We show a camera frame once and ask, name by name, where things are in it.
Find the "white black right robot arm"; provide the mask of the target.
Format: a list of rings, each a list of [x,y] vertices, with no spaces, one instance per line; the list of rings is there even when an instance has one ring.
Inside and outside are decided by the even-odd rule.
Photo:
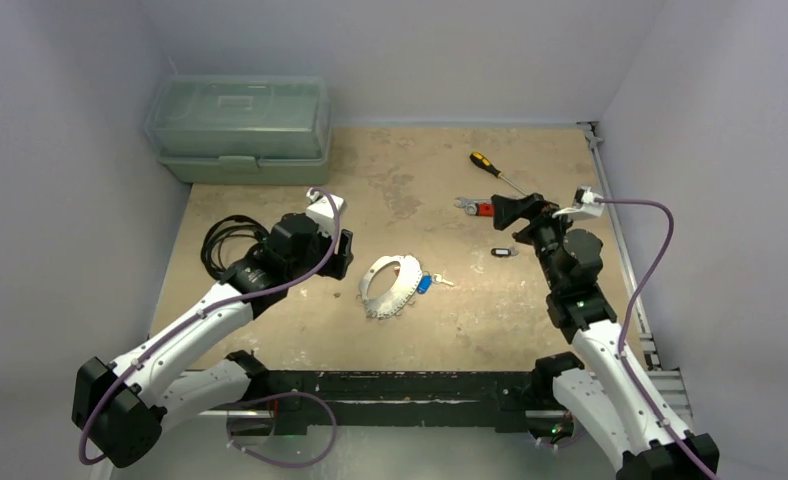
[[[526,226],[516,242],[533,248],[549,287],[548,315],[572,351],[537,361],[531,392],[546,407],[560,404],[607,455],[618,479],[714,479],[720,452],[696,434],[656,389],[598,284],[602,241],[574,227],[602,215],[607,199],[580,187],[562,208],[539,194],[494,195],[493,226]]]

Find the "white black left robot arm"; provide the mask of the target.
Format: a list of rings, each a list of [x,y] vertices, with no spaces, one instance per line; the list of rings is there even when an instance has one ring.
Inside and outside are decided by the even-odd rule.
[[[232,352],[210,369],[185,372],[220,340],[285,299],[290,288],[313,276],[341,280],[353,259],[353,234],[342,229],[338,211],[308,208],[284,215],[271,230],[254,228],[255,244],[215,274],[214,284],[181,317],[116,359],[93,357],[78,369],[71,419],[81,432],[82,464],[108,460],[128,467],[165,431],[222,405],[254,409],[304,398],[336,419],[324,400],[279,382],[249,352]]]

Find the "perforated metal key plate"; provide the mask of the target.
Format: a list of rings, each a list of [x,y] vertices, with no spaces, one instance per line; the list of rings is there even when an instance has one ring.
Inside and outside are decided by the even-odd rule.
[[[371,297],[369,288],[380,272],[389,267],[399,268],[392,286],[381,295]],[[396,316],[406,306],[422,279],[423,270],[419,260],[412,255],[393,255],[378,258],[359,281],[359,298],[367,318],[387,319]]]

